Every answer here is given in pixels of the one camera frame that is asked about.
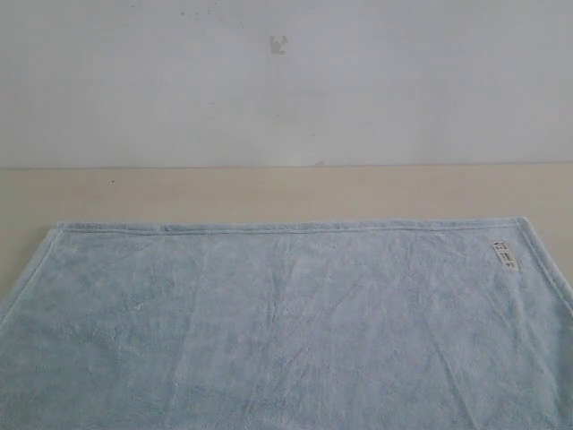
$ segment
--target light blue blanket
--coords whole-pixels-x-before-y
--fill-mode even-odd
[[[568,429],[525,219],[60,224],[0,309],[2,429]]]

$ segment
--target fabric label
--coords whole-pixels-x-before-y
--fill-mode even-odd
[[[507,244],[507,242],[495,241],[492,244],[493,244],[493,249],[495,249],[495,252],[498,253],[498,257],[500,257],[503,266],[506,269],[518,271],[519,266],[517,265],[516,257],[509,249],[509,245]]]

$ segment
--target white wall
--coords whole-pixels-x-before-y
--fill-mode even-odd
[[[2,167],[555,160],[571,0],[0,3]]]

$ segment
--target beige table surface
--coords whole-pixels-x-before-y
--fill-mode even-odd
[[[573,164],[0,170],[0,298],[57,221],[526,216],[573,280]]]

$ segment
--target towel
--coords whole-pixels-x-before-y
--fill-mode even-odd
[[[61,223],[0,308],[2,429],[573,428],[526,219]]]

